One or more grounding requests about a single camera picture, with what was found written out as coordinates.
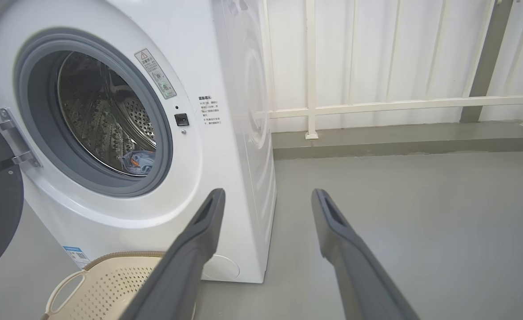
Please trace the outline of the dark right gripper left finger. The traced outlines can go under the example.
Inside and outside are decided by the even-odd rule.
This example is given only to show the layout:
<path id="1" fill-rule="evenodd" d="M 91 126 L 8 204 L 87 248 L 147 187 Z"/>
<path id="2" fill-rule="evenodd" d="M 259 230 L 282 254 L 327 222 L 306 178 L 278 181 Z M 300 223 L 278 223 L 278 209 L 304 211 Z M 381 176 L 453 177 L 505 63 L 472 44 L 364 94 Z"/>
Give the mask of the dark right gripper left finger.
<path id="1" fill-rule="evenodd" d="M 225 191 L 212 190 L 119 320 L 192 320 L 203 266 L 219 242 Z"/>

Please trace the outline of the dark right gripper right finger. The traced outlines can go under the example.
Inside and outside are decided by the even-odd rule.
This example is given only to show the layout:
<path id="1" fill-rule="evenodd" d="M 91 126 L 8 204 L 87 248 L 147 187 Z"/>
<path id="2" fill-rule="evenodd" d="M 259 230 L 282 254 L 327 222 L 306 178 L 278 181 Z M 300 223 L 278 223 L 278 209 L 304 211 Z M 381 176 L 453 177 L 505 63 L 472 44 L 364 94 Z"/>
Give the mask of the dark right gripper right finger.
<path id="1" fill-rule="evenodd" d="M 321 255 L 334 267 L 346 320 L 420 320 L 323 189 L 311 195 Z"/>

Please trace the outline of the blue bear-print garment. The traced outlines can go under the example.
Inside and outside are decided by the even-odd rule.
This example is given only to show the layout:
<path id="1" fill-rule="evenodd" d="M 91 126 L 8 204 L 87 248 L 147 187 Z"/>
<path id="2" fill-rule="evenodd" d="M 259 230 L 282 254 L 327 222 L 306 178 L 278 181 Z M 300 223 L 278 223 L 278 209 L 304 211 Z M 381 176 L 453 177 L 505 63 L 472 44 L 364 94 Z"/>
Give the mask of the blue bear-print garment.
<path id="1" fill-rule="evenodd" d="M 121 157 L 121 167 L 124 172 L 147 176 L 155 162 L 155 152 L 148 150 L 133 150 Z"/>

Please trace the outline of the cream perforated laundry basket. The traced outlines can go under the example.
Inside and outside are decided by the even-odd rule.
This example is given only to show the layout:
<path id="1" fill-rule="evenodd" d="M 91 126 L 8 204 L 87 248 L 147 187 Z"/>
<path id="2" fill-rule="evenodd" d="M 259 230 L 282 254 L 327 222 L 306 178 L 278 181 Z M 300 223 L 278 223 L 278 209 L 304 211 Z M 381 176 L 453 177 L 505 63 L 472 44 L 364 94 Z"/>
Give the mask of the cream perforated laundry basket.
<path id="1" fill-rule="evenodd" d="M 91 261 L 59 283 L 40 320 L 119 320 L 164 254 L 116 252 Z M 75 278 L 80 278 L 79 284 L 54 308 L 57 295 Z"/>

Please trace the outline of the white front-load washing machine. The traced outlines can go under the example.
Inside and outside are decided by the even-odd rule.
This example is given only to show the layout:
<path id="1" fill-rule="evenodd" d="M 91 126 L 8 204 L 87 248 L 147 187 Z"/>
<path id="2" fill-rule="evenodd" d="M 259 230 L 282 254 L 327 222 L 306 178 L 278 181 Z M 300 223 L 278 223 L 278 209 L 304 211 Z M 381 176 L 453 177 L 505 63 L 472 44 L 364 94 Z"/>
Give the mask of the white front-load washing machine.
<path id="1" fill-rule="evenodd" d="M 261 0 L 0 0 L 0 108 L 9 108 L 42 162 L 23 164 L 24 200 L 63 246 L 91 260 L 166 251 L 211 190 L 225 191 L 215 254 L 239 266 L 232 282 L 262 283 L 276 204 Z M 18 54 L 36 33 L 71 28 L 111 44 L 154 86 L 173 135 L 173 162 L 156 190 L 131 198 L 75 184 L 44 156 L 18 107 Z M 135 58 L 153 55 L 176 91 L 164 99 Z M 203 126 L 198 97 L 219 103 L 221 125 Z M 177 126 L 186 113 L 189 126 Z"/>

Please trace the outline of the grey rubber door gasket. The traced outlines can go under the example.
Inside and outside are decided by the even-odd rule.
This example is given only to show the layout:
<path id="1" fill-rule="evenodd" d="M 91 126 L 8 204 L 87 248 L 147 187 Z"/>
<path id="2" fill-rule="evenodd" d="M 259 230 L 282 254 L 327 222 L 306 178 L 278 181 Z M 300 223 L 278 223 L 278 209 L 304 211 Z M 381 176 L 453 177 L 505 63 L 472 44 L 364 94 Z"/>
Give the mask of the grey rubber door gasket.
<path id="1" fill-rule="evenodd" d="M 156 155 L 147 176 L 124 176 L 99 163 L 80 146 L 62 117 L 56 92 L 64 58 L 80 52 L 102 61 L 135 91 L 154 129 Z M 131 198 L 156 190 L 170 173 L 173 135 L 154 86 L 140 69 L 111 44 L 71 28 L 50 28 L 28 40 L 17 60 L 16 93 L 21 117 L 40 151 L 75 184 L 98 194 Z"/>

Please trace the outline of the metal door hinge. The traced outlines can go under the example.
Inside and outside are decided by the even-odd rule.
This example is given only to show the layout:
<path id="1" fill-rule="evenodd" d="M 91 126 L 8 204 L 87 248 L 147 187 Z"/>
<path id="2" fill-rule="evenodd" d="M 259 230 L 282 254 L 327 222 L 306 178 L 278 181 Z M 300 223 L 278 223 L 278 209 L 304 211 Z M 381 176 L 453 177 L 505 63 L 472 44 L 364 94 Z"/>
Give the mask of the metal door hinge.
<path id="1" fill-rule="evenodd" d="M 14 154 L 11 158 L 12 164 L 19 166 L 26 164 L 34 168 L 43 166 L 36 152 L 22 135 L 21 127 L 9 108 L 0 108 L 0 134 L 3 135 Z"/>

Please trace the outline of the round white filter cover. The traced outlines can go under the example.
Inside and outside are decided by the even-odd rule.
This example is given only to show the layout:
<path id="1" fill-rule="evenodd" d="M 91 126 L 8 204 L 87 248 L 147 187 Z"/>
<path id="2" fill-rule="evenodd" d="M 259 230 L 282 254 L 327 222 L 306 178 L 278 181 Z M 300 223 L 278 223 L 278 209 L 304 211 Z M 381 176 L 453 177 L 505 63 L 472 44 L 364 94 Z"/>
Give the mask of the round white filter cover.
<path id="1" fill-rule="evenodd" d="M 231 282 L 240 274 L 239 266 L 235 261 L 221 255 L 213 255 L 203 266 L 202 280 Z"/>

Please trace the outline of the blue energy label sticker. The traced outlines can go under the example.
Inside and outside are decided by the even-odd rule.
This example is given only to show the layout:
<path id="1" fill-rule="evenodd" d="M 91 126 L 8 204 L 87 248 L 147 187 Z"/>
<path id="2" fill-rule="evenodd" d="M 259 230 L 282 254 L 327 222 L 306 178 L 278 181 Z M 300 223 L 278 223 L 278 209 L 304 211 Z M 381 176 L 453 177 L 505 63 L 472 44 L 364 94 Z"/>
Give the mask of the blue energy label sticker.
<path id="1" fill-rule="evenodd" d="M 79 268 L 85 268 L 91 260 L 84 254 L 82 249 L 78 247 L 63 246 L 64 250 L 68 253 L 71 259 L 78 265 Z"/>

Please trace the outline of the small printed text label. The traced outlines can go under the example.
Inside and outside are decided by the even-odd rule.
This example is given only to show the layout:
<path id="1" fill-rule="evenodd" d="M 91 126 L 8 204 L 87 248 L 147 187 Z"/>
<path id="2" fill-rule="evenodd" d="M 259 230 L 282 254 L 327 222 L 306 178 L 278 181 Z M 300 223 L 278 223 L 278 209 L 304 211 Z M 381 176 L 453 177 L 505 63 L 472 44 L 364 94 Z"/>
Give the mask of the small printed text label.
<path id="1" fill-rule="evenodd" d="M 221 111 L 213 96 L 198 97 L 198 117 L 203 126 L 221 125 Z"/>

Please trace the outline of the perforated steel washer drum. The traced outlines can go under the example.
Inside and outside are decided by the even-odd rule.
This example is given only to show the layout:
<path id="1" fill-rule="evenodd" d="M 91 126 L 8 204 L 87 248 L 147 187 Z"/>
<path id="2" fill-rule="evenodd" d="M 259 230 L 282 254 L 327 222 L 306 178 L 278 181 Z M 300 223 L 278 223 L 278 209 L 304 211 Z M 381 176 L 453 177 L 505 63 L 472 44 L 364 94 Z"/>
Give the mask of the perforated steel washer drum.
<path id="1" fill-rule="evenodd" d="M 56 92 L 65 124 L 84 150 L 124 176 L 121 157 L 133 150 L 156 152 L 148 112 L 127 82 L 102 61 L 70 52 L 60 66 Z"/>

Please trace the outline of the white metal railing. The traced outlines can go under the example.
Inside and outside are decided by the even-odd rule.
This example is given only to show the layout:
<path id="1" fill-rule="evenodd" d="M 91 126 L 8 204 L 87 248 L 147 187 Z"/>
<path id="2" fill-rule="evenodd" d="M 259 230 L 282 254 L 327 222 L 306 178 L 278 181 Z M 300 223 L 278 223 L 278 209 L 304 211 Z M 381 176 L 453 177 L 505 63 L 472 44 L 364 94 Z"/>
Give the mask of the white metal railing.
<path id="1" fill-rule="evenodd" d="M 519 121 L 523 0 L 514 0 L 489 91 L 464 98 L 489 0 L 263 0 L 269 123 L 325 129 Z"/>

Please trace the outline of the grey warning sticker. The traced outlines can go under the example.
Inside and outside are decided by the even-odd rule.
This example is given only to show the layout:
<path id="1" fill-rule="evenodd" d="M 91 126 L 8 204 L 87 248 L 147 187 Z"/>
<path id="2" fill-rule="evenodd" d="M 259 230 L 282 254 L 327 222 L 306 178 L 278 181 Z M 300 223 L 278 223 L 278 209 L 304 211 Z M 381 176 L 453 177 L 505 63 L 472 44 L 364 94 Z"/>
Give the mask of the grey warning sticker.
<path id="1" fill-rule="evenodd" d="M 156 59 L 154 59 L 153 55 L 148 51 L 148 49 L 143 49 L 139 52 L 136 52 L 135 58 L 141 63 L 142 67 L 144 67 L 144 69 L 150 75 L 164 99 L 170 99 L 177 95 L 168 77 L 166 77 L 166 74 L 160 67 L 159 63 L 156 61 Z"/>

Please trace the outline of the grey pillar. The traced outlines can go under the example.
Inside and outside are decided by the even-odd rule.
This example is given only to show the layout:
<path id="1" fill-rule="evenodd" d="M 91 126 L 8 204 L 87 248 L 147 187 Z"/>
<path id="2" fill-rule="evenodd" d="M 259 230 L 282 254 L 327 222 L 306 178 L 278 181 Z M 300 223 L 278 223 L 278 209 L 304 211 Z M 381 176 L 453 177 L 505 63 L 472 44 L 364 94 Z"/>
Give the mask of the grey pillar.
<path id="1" fill-rule="evenodd" d="M 487 18 L 478 49 L 475 52 L 476 66 L 471 68 L 463 97 L 485 97 L 495 72 L 499 51 L 505 36 L 514 0 L 489 0 Z"/>

